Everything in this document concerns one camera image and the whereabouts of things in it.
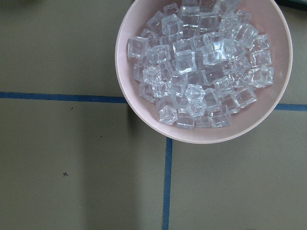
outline pile of ice cubes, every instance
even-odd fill
[[[129,39],[140,96],[159,121],[177,127],[227,127],[231,114],[273,84],[267,34],[236,10],[240,0],[182,0],[163,7]]]

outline tabletop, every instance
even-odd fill
[[[305,230],[307,13],[281,6],[293,68],[258,127],[166,138],[125,102],[114,64],[133,1],[0,3],[0,223],[6,230]]]

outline blue line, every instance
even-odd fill
[[[163,194],[163,230],[168,230],[168,223],[169,223],[172,154],[173,154],[173,140],[171,138],[166,138],[164,194]]]
[[[0,98],[68,101],[68,102],[100,102],[100,103],[123,103],[123,104],[127,103],[124,97],[22,93],[22,92],[0,92]]]
[[[278,104],[275,110],[307,111],[307,104]]]

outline dark object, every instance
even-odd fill
[[[307,11],[307,2],[302,0],[275,0],[278,5],[287,6],[301,11]]]

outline bowl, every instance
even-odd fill
[[[153,103],[139,96],[139,83],[133,77],[133,65],[127,58],[130,37],[139,35],[146,22],[163,6],[181,0],[136,0],[120,26],[115,49],[116,73],[120,88],[133,111],[157,132],[183,142],[195,144],[218,143],[237,138],[259,125],[276,107],[288,84],[292,67],[292,43],[286,20],[274,0],[242,0],[239,9],[252,13],[250,23],[260,34],[267,33],[271,41],[274,84],[256,90],[258,100],[232,115],[232,124],[222,128],[180,129],[158,121]]]

